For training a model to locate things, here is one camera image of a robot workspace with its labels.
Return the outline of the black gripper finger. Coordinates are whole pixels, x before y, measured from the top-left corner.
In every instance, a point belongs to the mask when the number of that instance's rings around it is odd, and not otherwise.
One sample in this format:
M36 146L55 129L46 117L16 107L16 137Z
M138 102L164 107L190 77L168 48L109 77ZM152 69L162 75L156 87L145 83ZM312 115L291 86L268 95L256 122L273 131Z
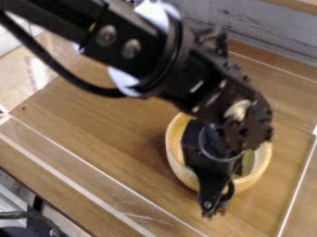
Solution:
M202 218L212 219L224 210L221 187L213 182L200 184L198 203L202 211Z
M218 213L224 216L226 213L226 209L228 209L228 204L229 204L229 200L232 199L234 193L236 193L236 185L234 182L230 181L226 185L228 190L226 193L221 196L221 201L218 203Z

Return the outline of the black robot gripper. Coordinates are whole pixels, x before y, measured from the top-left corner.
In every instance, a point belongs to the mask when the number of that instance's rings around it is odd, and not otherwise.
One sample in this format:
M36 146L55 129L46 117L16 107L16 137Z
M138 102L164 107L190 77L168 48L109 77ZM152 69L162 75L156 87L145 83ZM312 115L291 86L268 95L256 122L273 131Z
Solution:
M198 179L201 198L236 193L242 154L272 140L273 109L249 76L229 58L226 32L185 30L178 106L192 115L181 146Z

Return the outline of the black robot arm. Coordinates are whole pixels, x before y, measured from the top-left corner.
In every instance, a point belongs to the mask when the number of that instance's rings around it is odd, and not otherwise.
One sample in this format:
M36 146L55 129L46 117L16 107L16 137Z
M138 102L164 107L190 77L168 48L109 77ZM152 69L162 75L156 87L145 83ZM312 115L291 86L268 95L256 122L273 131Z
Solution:
M63 37L103 63L117 83L99 87L65 68L14 21ZM182 135L185 163L198 178L205 218L222 213L236 193L242 156L272 141L273 109L229 59L224 28L197 29L165 0L0 0L3 25L43 63L77 87L105 97L156 96L192 121Z

